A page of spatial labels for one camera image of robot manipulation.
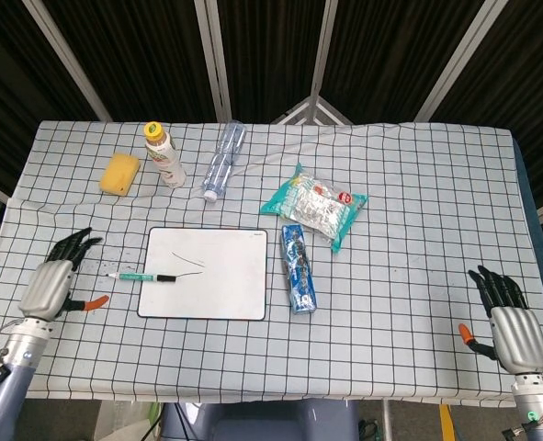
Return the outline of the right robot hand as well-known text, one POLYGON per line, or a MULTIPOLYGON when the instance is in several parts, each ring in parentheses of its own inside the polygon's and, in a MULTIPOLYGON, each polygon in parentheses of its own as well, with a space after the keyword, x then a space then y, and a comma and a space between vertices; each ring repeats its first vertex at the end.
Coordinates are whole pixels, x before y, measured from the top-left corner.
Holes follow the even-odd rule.
POLYGON ((543 333, 537 316, 514 280, 479 266, 470 270, 492 329, 492 345, 477 341, 465 324, 458 326, 460 337, 471 351, 500 364, 518 376, 543 373, 543 333))

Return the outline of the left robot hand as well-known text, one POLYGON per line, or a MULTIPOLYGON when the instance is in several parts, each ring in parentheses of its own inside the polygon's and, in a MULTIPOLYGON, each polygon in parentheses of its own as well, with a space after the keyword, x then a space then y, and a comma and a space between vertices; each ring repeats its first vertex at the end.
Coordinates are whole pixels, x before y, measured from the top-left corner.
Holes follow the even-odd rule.
POLYGON ((25 318, 53 322, 64 311, 93 311, 104 306, 109 296, 90 301, 72 300, 70 289, 74 274, 86 252, 100 237, 89 238, 87 227, 57 242, 40 264, 22 296, 18 308, 25 318))

